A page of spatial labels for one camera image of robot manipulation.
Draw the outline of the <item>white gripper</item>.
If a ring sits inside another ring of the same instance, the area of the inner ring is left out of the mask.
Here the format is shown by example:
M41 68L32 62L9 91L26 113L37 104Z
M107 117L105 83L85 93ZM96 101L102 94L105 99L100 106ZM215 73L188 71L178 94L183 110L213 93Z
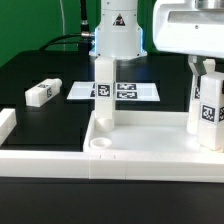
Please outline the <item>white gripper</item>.
M189 54L193 77L205 75L203 56L224 58L224 0L157 0L153 42L159 51Z

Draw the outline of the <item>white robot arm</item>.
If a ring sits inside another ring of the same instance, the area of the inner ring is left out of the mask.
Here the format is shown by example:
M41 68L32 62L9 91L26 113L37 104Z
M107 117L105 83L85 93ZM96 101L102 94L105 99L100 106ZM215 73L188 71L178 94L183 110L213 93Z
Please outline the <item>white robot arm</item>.
M147 56L137 6L138 0L101 0L90 56L126 62ZM224 0L157 0L152 38L159 51L224 58Z

